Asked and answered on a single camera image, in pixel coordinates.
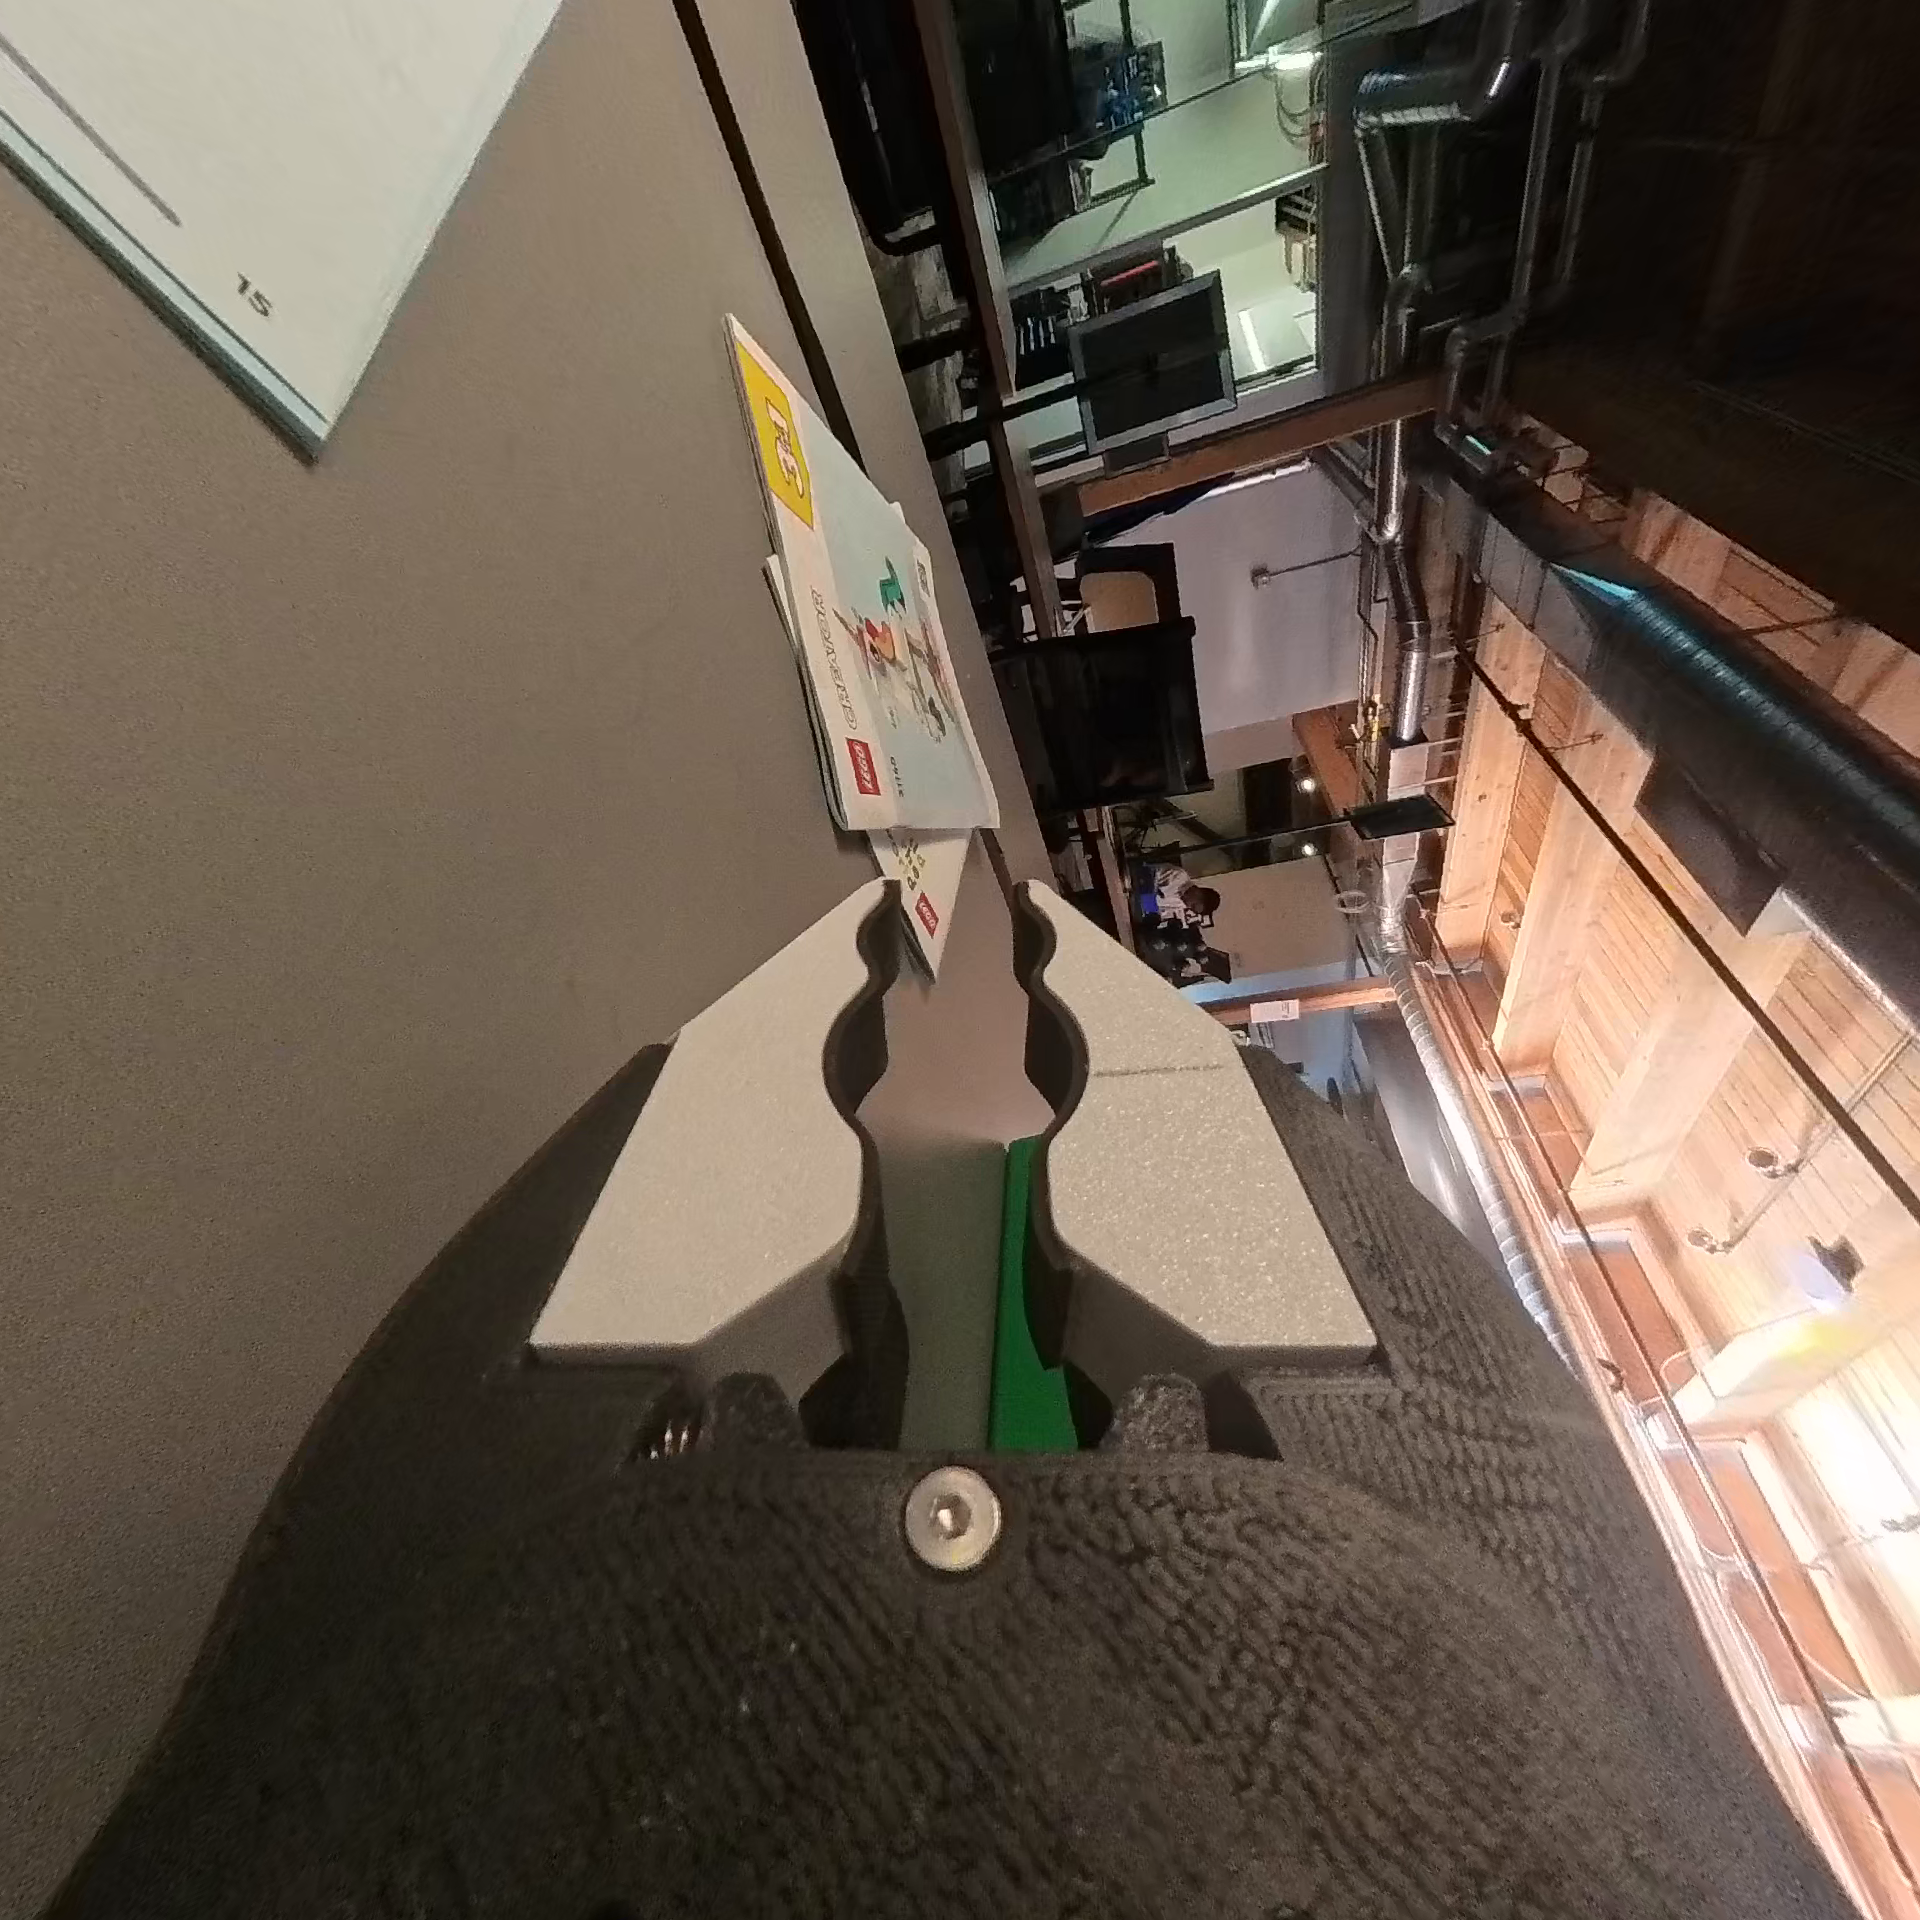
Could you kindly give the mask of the green baseplate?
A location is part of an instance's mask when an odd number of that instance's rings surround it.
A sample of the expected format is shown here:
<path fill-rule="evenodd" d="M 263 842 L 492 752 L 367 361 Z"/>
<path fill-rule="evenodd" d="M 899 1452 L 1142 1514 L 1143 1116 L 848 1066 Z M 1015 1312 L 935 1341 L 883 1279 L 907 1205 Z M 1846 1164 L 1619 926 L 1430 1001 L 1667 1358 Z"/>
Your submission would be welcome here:
<path fill-rule="evenodd" d="M 1070 1453 L 1080 1448 L 1065 1372 L 1042 1362 L 1027 1312 L 1027 1241 L 1040 1138 L 1008 1143 L 1002 1180 L 996 1295 L 991 1372 L 991 1448 Z"/>

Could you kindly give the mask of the silver spiral duct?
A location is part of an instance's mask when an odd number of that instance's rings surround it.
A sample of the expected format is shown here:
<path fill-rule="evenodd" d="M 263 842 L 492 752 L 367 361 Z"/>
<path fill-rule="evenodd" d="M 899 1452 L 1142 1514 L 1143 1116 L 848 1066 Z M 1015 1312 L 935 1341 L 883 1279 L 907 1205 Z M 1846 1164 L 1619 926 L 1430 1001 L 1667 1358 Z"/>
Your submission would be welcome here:
<path fill-rule="evenodd" d="M 1409 420 L 1376 431 L 1372 538 L 1395 624 L 1395 690 L 1387 736 L 1409 748 L 1425 733 L 1425 698 L 1433 657 L 1433 620 L 1414 552 L 1414 492 L 1409 484 Z"/>

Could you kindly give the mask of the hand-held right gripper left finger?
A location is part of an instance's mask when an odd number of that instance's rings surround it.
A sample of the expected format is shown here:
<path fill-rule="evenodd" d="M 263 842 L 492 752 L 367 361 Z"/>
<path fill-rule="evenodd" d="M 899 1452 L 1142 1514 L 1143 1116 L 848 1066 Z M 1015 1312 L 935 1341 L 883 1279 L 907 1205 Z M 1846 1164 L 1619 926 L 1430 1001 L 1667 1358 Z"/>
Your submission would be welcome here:
<path fill-rule="evenodd" d="M 907 1332 L 859 1118 L 900 889 L 865 882 L 683 1022 L 531 1328 L 552 1364 L 771 1377 L 808 1440 L 895 1448 Z"/>

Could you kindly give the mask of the black shelf rack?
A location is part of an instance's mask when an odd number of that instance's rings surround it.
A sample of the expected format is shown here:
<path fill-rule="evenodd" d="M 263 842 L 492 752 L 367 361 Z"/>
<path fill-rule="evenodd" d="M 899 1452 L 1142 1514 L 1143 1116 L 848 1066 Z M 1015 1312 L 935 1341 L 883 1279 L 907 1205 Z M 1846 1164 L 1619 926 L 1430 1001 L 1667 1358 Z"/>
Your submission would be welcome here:
<path fill-rule="evenodd" d="M 1147 183 L 1145 122 L 1169 105 L 1169 85 L 1143 4 L 960 1 L 954 10 L 1007 248 Z"/>

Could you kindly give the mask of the black framed chair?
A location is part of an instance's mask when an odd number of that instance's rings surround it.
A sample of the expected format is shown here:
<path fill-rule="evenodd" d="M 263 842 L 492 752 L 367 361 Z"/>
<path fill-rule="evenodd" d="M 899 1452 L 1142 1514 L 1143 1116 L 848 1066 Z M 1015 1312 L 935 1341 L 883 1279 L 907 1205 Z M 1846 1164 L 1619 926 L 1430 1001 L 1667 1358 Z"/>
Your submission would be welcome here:
<path fill-rule="evenodd" d="M 1087 546 L 1073 575 L 1073 600 L 1088 633 L 1161 625 L 1185 617 L 1175 543 Z"/>

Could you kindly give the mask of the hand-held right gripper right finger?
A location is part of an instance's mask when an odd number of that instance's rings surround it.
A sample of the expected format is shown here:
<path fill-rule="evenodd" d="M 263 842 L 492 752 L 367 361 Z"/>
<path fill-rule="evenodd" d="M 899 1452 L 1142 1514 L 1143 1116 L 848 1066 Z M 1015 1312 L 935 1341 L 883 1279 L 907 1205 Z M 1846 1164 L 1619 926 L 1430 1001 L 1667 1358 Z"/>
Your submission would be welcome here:
<path fill-rule="evenodd" d="M 1346 1377 L 1380 1336 L 1244 1047 L 1047 885 L 1018 885 L 1024 1072 L 1050 1125 L 1027 1225 L 1027 1324 L 1095 1448 L 1143 1382 L 1262 1448 L 1248 1376 Z"/>

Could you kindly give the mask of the open instruction booklet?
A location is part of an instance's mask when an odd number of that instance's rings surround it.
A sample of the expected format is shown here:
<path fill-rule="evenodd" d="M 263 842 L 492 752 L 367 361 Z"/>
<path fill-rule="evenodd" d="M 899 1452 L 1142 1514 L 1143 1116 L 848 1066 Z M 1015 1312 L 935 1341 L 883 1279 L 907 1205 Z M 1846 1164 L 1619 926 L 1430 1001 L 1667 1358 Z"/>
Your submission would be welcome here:
<path fill-rule="evenodd" d="M 559 1 L 4 1 L 4 167 L 305 457 Z"/>

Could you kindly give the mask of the computer monitor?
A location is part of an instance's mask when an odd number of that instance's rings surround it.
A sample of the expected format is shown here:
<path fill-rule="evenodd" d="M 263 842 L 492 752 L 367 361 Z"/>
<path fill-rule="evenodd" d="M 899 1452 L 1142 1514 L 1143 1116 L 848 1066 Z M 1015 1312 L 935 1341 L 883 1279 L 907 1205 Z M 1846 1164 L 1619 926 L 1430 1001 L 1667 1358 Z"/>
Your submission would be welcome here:
<path fill-rule="evenodd" d="M 1239 382 L 1218 272 L 1080 320 L 1065 332 L 1088 452 L 1232 414 Z"/>

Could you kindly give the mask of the closed booklet with yellow corner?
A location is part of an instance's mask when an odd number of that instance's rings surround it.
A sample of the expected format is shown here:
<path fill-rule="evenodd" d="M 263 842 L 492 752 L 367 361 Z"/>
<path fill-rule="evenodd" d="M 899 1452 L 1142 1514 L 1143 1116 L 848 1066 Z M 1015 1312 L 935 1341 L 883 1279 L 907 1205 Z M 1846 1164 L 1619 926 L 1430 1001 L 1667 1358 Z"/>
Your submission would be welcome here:
<path fill-rule="evenodd" d="M 772 353 L 724 327 L 836 830 L 996 830 L 924 542 Z"/>

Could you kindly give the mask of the large dark ceiling duct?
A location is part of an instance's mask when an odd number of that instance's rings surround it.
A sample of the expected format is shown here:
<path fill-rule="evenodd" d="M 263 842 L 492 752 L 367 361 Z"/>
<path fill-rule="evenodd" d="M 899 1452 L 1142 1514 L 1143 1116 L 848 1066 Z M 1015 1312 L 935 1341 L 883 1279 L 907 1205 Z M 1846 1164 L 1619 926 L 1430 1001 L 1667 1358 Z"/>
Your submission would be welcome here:
<path fill-rule="evenodd" d="M 1531 486 L 1438 486 L 1457 552 L 1793 897 L 1916 993 L 1919 772 L 1689 590 Z"/>

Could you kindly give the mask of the metal ceiling pipes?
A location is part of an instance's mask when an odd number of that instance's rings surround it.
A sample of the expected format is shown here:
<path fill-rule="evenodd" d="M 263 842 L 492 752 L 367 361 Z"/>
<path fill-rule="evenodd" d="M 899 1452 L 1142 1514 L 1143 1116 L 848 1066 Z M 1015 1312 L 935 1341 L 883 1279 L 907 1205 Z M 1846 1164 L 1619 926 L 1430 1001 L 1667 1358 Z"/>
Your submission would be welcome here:
<path fill-rule="evenodd" d="M 1463 455 L 1486 455 L 1482 422 L 1500 410 L 1527 324 L 1556 313 L 1572 292 L 1603 109 L 1642 69 L 1651 10 L 1651 1 L 1480 4 L 1466 57 L 1387 65 L 1358 82 L 1352 125 L 1387 273 L 1384 372 L 1395 375 L 1409 352 L 1414 306 L 1430 285 L 1422 216 L 1433 194 L 1438 137 L 1489 118 L 1529 71 L 1536 78 L 1506 298 L 1457 322 L 1442 353 L 1433 430 Z"/>

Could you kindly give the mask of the closed instruction booklet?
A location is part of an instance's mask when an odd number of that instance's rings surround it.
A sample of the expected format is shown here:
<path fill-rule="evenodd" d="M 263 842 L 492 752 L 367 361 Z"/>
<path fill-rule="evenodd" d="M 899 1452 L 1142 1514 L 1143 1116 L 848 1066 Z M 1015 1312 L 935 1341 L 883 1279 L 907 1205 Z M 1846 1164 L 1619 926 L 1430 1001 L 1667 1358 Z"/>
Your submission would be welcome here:
<path fill-rule="evenodd" d="M 767 580 L 801 676 L 832 825 L 897 882 L 907 938 L 937 976 L 960 878 L 999 805 L 944 634 L 928 551 L 905 528 L 836 568 L 780 535 Z"/>

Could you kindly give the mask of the black plastic crate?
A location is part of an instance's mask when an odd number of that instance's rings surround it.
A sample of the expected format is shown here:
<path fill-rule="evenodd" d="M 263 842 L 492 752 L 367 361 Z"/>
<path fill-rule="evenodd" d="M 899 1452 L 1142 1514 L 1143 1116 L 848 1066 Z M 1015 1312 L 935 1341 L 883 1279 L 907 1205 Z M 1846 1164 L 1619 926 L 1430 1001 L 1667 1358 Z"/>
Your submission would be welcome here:
<path fill-rule="evenodd" d="M 1039 816 L 1211 788 L 1193 638 L 1193 620 L 1172 617 L 993 650 L 1002 708 Z"/>

